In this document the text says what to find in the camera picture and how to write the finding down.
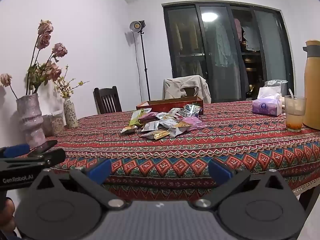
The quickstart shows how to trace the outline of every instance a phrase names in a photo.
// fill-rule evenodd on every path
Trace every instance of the glass panel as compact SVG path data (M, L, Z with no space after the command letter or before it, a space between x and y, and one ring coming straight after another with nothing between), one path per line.
M239 100L239 62L227 8L200 6L200 11L210 56L208 79L211 99L213 102Z
M246 98L257 99L260 87L264 86L264 71L260 53L259 34L254 27L251 11L233 9L236 29L246 68L249 87Z
M284 54L276 16L270 12L257 10L254 13L260 29L268 80L285 80Z
M175 59L175 77L200 75L206 78L206 62L196 8L168 10Z

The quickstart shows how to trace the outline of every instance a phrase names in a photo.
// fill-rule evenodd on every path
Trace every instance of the yellow thermos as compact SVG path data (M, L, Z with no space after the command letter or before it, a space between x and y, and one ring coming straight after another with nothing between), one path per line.
M320 130L320 41L307 41L303 50L308 53L304 71L306 114L303 123Z

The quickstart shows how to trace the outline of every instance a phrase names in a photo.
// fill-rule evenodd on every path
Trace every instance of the glass cup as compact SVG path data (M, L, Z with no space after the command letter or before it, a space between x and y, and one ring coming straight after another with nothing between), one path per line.
M306 112L306 98L298 96L284 97L285 126L290 132L300 132Z

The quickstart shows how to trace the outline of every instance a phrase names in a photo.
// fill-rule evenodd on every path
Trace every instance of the white wall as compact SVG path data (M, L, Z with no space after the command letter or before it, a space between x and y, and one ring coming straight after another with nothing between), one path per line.
M308 40L320 41L320 1L319 0L289 0L293 21L296 24L296 42L292 43L295 56L296 82L304 95L304 69L307 53L302 50Z
M0 0L0 12L0 73L12 75L18 97L25 95L23 79L43 19L50 20L54 30L39 61L45 62L53 45L62 42L68 54L58 65L69 65L67 77L76 78L74 82L90 81L72 95L78 118L97 114L95 87L116 85L124 111L140 102L134 52L125 36L130 22L124 0ZM52 85L41 87L39 96L43 114L62 109L62 99L53 95ZM0 147L24 140L15 111L10 88L0 86Z
M161 4L193 0L138 0L129 4L131 20L145 20L144 46L146 52L146 63L148 67L148 78L152 99L160 99L162 95L163 79L172 77L170 55L168 49L167 35L164 24L163 7ZM291 7L288 0L224 0L244 2L281 10L287 25L288 35L292 43L296 43L297 28L293 20ZM143 69L142 55L139 54L139 66ZM145 80L143 83L143 94L146 98ZM296 84L298 94L303 93L303 86Z

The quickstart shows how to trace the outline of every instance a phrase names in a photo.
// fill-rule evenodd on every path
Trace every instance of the red patterned tablecloth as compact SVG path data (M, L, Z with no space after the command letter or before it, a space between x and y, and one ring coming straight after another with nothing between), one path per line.
M207 128L158 141L140 132L120 135L131 115L84 117L79 127L62 132L57 147L67 158L56 172L111 158L104 187L125 199L197 199L215 186L207 166L212 157L254 173L278 169L296 194L320 183L320 131L289 132L284 114L253 114L250 101L207 104L200 116Z

